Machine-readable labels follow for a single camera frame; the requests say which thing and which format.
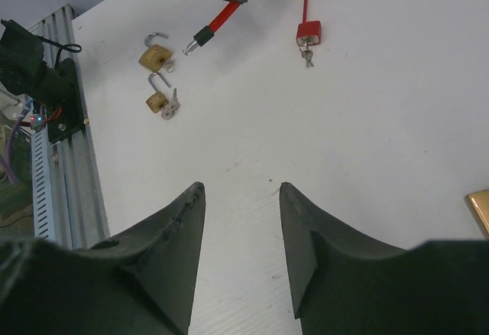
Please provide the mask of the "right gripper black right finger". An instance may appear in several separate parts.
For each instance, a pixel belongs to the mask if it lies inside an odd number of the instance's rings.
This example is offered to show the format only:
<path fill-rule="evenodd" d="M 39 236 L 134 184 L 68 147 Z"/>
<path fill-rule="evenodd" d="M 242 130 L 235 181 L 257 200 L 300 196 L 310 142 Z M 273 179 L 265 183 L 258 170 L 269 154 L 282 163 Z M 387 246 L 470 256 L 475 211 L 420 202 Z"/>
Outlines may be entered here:
<path fill-rule="evenodd" d="M 488 244 L 401 249 L 317 207 L 290 183 L 280 219 L 293 314 L 304 334 L 486 334 Z"/>

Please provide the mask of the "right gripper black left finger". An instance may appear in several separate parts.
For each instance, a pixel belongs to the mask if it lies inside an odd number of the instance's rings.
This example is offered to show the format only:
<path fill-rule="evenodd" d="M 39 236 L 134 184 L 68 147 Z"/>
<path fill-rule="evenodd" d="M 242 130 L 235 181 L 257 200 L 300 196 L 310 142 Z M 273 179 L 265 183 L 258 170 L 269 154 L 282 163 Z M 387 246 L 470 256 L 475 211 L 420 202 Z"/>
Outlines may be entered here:
<path fill-rule="evenodd" d="M 205 188 L 196 182 L 90 249 L 2 240 L 1 332 L 188 333 L 205 213 Z"/>

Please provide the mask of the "large brass padlock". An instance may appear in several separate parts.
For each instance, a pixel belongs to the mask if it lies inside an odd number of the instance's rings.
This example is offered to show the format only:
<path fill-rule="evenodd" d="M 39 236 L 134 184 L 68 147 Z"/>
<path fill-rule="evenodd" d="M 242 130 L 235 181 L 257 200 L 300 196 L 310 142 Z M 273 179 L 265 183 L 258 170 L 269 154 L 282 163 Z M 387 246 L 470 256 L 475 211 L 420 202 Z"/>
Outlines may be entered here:
<path fill-rule="evenodd" d="M 488 240 L 489 234 L 488 195 L 489 190 L 485 189 L 469 193 L 465 196 L 468 208 L 470 209 L 481 234 L 486 240 Z"/>

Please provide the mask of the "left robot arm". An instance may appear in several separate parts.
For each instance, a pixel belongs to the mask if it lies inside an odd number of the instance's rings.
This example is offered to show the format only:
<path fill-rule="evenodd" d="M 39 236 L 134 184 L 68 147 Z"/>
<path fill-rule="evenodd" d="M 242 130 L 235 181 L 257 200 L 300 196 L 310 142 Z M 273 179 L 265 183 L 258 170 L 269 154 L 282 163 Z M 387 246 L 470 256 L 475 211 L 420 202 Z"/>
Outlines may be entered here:
<path fill-rule="evenodd" d="M 248 0 L 227 1 L 234 11 Z M 47 110 L 42 125 L 56 120 L 67 127 L 80 127 L 85 117 L 77 92 L 74 61 L 62 60 L 64 51 L 78 54 L 79 44 L 61 44 L 32 34 L 16 21 L 1 20 L 5 31 L 1 37 L 1 84 L 12 94 L 27 95 Z"/>

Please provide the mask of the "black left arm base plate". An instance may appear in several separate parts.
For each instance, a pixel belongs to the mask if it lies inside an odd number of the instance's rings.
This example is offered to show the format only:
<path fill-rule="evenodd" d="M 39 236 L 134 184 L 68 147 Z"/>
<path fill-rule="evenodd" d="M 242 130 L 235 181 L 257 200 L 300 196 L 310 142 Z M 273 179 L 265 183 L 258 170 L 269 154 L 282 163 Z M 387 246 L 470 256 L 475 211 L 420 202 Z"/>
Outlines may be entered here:
<path fill-rule="evenodd" d="M 54 73 L 54 95 L 51 96 L 52 105 L 48 107 L 50 120 L 47 122 L 48 139 L 51 144 L 72 138 L 86 127 L 74 60 L 61 60 Z"/>

